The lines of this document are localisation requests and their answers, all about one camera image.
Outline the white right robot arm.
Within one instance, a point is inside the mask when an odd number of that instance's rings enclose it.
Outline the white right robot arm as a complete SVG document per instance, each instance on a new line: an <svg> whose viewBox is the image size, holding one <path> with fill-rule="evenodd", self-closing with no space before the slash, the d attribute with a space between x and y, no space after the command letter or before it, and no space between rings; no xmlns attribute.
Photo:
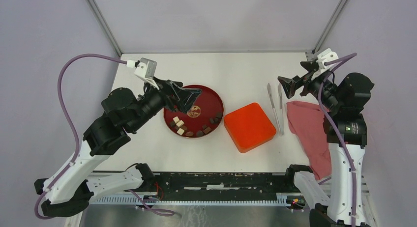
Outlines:
<svg viewBox="0 0 417 227"><path fill-rule="evenodd" d="M374 84L357 72L348 74L340 84L329 80L344 59L332 60L329 70L320 73L317 61L302 61L304 76L278 77L287 98L301 88L301 95L313 95L324 113L323 128L331 158L331 188L327 195L306 165L290 165L284 186L300 191L310 208L312 227L365 227L362 204L362 162L367 145L367 125L362 115L371 98Z"/></svg>

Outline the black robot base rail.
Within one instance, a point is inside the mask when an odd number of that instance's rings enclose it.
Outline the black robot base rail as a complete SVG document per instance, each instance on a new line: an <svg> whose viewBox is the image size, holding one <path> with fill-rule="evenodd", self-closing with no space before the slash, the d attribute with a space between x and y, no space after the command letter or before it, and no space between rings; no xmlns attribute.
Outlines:
<svg viewBox="0 0 417 227"><path fill-rule="evenodd" d="M154 173L138 192L155 192L163 201L276 201L278 194L295 194L297 171L312 172L306 165L290 165L285 172L168 172Z"/></svg>

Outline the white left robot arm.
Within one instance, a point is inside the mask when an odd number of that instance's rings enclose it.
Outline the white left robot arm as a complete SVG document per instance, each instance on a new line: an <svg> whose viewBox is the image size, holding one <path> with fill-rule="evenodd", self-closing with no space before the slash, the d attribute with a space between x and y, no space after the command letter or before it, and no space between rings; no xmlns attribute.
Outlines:
<svg viewBox="0 0 417 227"><path fill-rule="evenodd" d="M52 177L35 181L37 217L71 217L107 195L137 188L151 190L154 174L146 163L133 164L104 178L91 178L90 174L158 112L187 113L201 93L201 89L185 88L181 82L159 79L155 85L145 83L143 95L134 95L125 87L113 90L101 103L103 115L84 132L67 163Z"/></svg>

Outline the orange box lid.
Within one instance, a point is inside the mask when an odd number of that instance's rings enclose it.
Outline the orange box lid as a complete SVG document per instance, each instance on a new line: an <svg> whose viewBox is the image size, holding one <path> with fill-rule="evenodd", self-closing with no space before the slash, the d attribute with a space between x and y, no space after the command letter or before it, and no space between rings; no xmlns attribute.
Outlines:
<svg viewBox="0 0 417 227"><path fill-rule="evenodd" d="M224 126L240 153L272 140L277 133L276 127L256 102L225 115Z"/></svg>

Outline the metal tongs with white handle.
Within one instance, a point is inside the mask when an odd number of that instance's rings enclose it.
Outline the metal tongs with white handle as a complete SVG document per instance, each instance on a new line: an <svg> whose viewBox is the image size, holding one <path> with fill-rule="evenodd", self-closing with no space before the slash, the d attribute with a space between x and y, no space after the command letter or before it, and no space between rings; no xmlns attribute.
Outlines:
<svg viewBox="0 0 417 227"><path fill-rule="evenodd" d="M268 96L270 99L271 107L273 109L273 114L275 122L277 125L278 133L280 136L285 134L284 128L284 108L283 108L283 98L282 98L282 86L278 84L267 84Z"/></svg>

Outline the round red lacquer tray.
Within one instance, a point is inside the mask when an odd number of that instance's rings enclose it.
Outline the round red lacquer tray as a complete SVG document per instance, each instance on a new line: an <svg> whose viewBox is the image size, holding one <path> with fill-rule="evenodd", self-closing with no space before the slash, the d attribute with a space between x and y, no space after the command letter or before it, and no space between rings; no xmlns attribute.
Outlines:
<svg viewBox="0 0 417 227"><path fill-rule="evenodd" d="M200 138L213 132L223 119L224 105L220 96L211 88L204 85L187 85L187 88L199 88L201 95L187 113L163 110L166 126L174 134L184 138ZM185 125L176 127L180 121Z"/></svg>

